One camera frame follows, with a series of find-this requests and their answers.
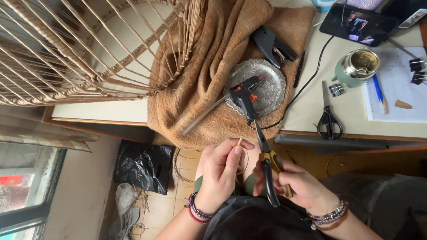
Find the black plastic bag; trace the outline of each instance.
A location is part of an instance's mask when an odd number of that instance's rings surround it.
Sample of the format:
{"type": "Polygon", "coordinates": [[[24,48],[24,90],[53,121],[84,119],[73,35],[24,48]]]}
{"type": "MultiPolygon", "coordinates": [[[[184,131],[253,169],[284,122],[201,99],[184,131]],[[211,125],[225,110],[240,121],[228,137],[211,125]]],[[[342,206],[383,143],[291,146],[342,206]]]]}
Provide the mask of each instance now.
{"type": "Polygon", "coordinates": [[[122,140],[117,156],[114,182],[132,183],[155,193],[167,194],[172,163],[171,146],[122,140]]]}

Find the spiral notebook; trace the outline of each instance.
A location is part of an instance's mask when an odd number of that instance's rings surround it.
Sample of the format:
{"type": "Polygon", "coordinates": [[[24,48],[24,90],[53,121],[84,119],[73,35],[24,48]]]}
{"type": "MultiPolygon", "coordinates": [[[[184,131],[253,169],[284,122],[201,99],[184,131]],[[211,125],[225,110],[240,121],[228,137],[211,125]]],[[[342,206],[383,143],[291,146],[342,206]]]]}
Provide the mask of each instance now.
{"type": "MultiPolygon", "coordinates": [[[[419,58],[427,59],[422,47],[406,47],[419,58]]],[[[378,81],[387,103],[387,115],[380,104],[374,81],[362,84],[363,101],[369,121],[398,123],[427,123],[427,85],[411,82],[413,73],[409,68],[411,56],[394,47],[376,47],[372,50],[381,60],[377,72],[378,81]],[[412,105],[412,109],[395,107],[396,100],[412,105]]]]}

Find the phone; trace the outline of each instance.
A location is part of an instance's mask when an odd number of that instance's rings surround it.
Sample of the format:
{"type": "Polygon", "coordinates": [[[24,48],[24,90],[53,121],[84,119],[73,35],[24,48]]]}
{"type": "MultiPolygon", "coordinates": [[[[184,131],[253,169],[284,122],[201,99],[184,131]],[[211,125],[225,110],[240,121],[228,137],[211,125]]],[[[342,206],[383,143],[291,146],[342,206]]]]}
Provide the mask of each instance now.
{"type": "Polygon", "coordinates": [[[386,17],[379,13],[335,3],[320,26],[320,32],[377,47],[399,24],[398,18],[386,17]]]}

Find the silver tray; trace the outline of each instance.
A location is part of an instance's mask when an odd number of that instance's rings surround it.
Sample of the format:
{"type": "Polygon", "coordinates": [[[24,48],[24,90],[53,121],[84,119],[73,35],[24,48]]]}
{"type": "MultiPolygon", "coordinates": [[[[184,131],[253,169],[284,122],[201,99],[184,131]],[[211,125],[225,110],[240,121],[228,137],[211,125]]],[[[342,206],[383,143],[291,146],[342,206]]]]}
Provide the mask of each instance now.
{"type": "MultiPolygon", "coordinates": [[[[285,98],[286,80],[280,70],[264,59],[250,59],[234,66],[225,84],[224,95],[230,88],[252,76],[259,75],[263,75],[264,80],[252,93],[258,97],[252,104],[259,115],[266,115],[277,110],[282,104],[285,98]]],[[[243,109],[237,106],[231,98],[225,102],[240,115],[244,115],[243,109]]]]}

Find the red string bracelet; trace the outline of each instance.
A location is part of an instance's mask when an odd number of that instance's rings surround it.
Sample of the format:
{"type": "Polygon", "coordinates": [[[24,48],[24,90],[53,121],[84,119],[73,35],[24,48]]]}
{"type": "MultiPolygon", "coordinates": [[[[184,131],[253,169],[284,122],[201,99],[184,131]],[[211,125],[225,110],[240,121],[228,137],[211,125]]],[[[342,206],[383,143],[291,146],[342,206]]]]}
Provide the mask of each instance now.
{"type": "Polygon", "coordinates": [[[197,219],[193,213],[191,212],[191,208],[188,208],[188,213],[190,214],[191,218],[196,222],[196,223],[201,223],[201,224],[206,224],[209,223],[211,220],[206,220],[206,221],[200,221],[199,219],[197,219]]]}

